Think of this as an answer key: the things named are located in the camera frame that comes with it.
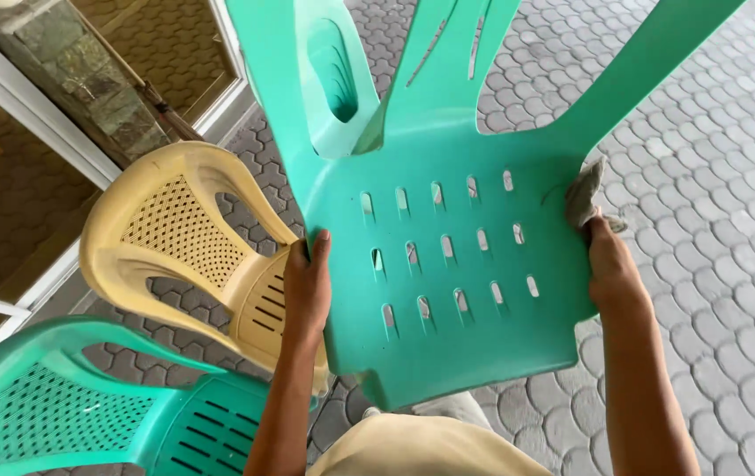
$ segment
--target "sneaker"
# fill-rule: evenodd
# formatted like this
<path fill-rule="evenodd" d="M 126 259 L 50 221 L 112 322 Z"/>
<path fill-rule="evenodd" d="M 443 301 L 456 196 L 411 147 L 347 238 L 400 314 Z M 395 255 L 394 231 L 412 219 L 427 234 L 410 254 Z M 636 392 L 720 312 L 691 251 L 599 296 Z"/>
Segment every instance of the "sneaker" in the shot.
<path fill-rule="evenodd" d="M 363 412 L 363 417 L 362 417 L 361 419 L 365 420 L 365 419 L 366 419 L 366 418 L 368 418 L 368 417 L 373 417 L 373 416 L 375 416 L 375 415 L 380 415 L 381 413 L 383 413 L 383 412 L 381 412 L 381 411 L 380 411 L 380 408 L 378 408 L 378 407 L 376 407 L 376 406 L 369 406 L 369 407 L 368 407 L 368 408 L 367 408 L 367 409 L 366 409 L 366 410 L 365 410 L 365 411 Z"/>

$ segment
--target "green plastic chair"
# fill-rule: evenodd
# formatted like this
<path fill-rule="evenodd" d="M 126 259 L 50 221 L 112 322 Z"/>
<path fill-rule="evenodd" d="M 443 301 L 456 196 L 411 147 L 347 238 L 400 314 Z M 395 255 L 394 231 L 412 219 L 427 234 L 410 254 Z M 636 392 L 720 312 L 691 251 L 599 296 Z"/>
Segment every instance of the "green plastic chair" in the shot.
<path fill-rule="evenodd" d="M 420 0 L 374 109 L 341 0 L 226 3 L 308 235 L 333 233 L 330 370 L 392 409 L 576 363 L 574 326 L 597 310 L 565 188 L 743 0 L 660 0 L 567 112 L 499 135 L 478 132 L 477 102 L 518 0 Z M 336 97 L 361 129 L 329 115 Z"/>
<path fill-rule="evenodd" d="M 81 352 L 105 341 L 207 374 L 191 388 L 125 383 Z M 114 322 L 36 324 L 0 344 L 0 475 L 115 462 L 149 476 L 242 474 L 267 392 Z"/>

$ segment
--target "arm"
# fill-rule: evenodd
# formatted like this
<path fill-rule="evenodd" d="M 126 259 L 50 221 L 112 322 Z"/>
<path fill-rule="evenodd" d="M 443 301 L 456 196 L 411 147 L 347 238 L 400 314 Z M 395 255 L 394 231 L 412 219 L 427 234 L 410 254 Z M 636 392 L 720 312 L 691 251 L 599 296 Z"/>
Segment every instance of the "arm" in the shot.
<path fill-rule="evenodd" d="M 284 271 L 286 324 L 272 388 L 245 476 L 304 474 L 313 362 L 330 309 L 330 233 L 320 231 L 307 261 L 303 240 L 292 245 Z"/>
<path fill-rule="evenodd" d="M 613 471 L 618 476 L 698 475 L 695 451 L 665 369 L 651 298 L 625 242 L 599 215 L 588 224 L 593 269 L 589 297 L 604 327 Z"/>

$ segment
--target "stone pillar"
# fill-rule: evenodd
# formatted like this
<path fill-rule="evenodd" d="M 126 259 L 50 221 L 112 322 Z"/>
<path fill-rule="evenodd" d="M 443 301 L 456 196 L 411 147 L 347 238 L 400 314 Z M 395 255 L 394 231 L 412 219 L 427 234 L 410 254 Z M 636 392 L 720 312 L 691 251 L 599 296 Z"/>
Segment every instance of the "stone pillar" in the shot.
<path fill-rule="evenodd" d="M 0 10 L 0 50 L 121 168 L 169 138 L 68 0 Z"/>

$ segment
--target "person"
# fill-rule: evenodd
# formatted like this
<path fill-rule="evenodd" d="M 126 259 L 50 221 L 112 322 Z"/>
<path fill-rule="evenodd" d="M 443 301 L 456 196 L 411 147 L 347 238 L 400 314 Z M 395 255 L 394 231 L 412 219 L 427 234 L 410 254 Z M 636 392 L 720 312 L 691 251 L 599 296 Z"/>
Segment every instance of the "person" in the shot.
<path fill-rule="evenodd" d="M 593 272 L 588 292 L 604 328 L 613 472 L 698 475 L 695 452 L 665 368 L 654 307 L 636 264 L 625 243 L 600 218 L 600 210 L 587 225 Z M 319 232 L 311 262 L 305 251 L 305 243 L 298 242 L 288 258 L 281 353 L 245 476 L 306 471 L 306 403 L 330 308 L 330 233 Z M 468 392 L 415 405 L 413 413 L 367 415 L 316 461 L 309 475 L 550 474 L 491 431 Z"/>

